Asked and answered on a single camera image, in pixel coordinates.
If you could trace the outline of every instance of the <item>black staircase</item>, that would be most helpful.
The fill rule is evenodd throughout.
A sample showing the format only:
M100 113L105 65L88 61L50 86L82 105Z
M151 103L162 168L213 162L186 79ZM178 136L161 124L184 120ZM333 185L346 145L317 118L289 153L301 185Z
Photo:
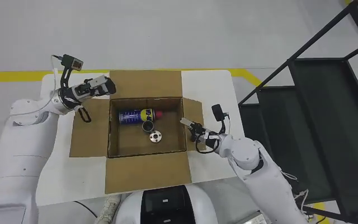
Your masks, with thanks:
M307 203L336 200L341 214L305 211L358 223L358 81L344 58L298 58L358 7L350 3L239 104L246 137L260 141L293 191L309 189ZM264 87L289 67L295 86ZM258 104L244 104L257 94Z

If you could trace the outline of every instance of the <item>blue spray can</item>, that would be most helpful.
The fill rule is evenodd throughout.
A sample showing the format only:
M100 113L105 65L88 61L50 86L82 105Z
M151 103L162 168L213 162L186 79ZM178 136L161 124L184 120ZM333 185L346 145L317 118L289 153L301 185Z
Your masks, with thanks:
M142 123L146 120L154 121L161 118L163 115L162 111L153 109L144 110L129 110L119 112L119 123L120 124L137 124Z

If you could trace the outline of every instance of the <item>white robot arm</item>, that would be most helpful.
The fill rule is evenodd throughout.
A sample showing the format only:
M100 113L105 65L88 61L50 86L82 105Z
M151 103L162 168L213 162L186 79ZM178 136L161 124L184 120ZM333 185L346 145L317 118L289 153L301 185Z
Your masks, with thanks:
M216 120L223 122L225 114L220 105L213 106L213 112ZM233 136L224 133L225 128L216 133L185 118L180 122L188 126L193 142L204 143L213 149L209 152L197 150L198 152L215 152L222 158L227 158L231 168L247 186L253 201L271 222L307 223L296 205L291 185L260 142L245 137L233 139ZM243 170L251 170L251 173L244 175Z
M71 70L81 70L83 62L69 55L56 57L65 66L61 88L39 101L18 100L12 104L0 138L1 223L37 224L36 188L54 148L59 115L79 109L87 114L83 120L90 122L81 103L116 92L114 83L105 76L68 87Z

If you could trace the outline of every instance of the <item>black cable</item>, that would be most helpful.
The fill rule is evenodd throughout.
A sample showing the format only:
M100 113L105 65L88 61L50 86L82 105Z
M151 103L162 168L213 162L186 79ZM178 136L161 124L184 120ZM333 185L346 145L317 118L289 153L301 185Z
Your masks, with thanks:
M86 114L87 119L84 118L82 111ZM90 114L86 110L86 108L79 108L78 109L79 115L81 116L82 120L86 123L90 123L92 121Z
M222 120L222 128L220 129L220 132L219 134L223 134L226 132L226 127L225 127L225 123L224 123L224 120Z
M323 217L323 219L319 220L318 222L316 222L315 224L319 224L320 222L323 222L323 220L325 220L326 217Z
M215 150L217 150L218 149L218 147L219 147L219 140L217 139L216 140L216 147L213 149L213 150L211 150L211 151L200 151L198 148L197 148L197 144L199 143L199 138L201 137L201 136L203 136L204 134L201 134L201 135L199 135L197 138L196 138L196 140L195 140L195 149L196 149L196 151L198 152L198 153L200 153L200 154L209 154L209 153L213 153L213 152L215 152Z
M89 212L92 213L93 216L95 216L95 218L97 218L96 214L95 214L92 210L90 210L87 206L85 206L84 204L82 204L81 202L78 202L78 201L76 201L76 200L74 200L73 202L84 206L87 210L89 210Z

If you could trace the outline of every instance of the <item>open cardboard box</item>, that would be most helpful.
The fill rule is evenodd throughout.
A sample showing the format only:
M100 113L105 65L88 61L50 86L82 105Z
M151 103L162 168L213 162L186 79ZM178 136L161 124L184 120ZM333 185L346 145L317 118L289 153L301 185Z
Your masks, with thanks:
M83 104L92 122L76 113L70 157L107 157L106 194L191 183L187 151L195 144L180 118L204 121L201 103L182 97L181 71L111 71L110 78L117 93ZM120 110L146 108L163 111L154 121L162 133L158 143L150 141L142 124L119 124Z

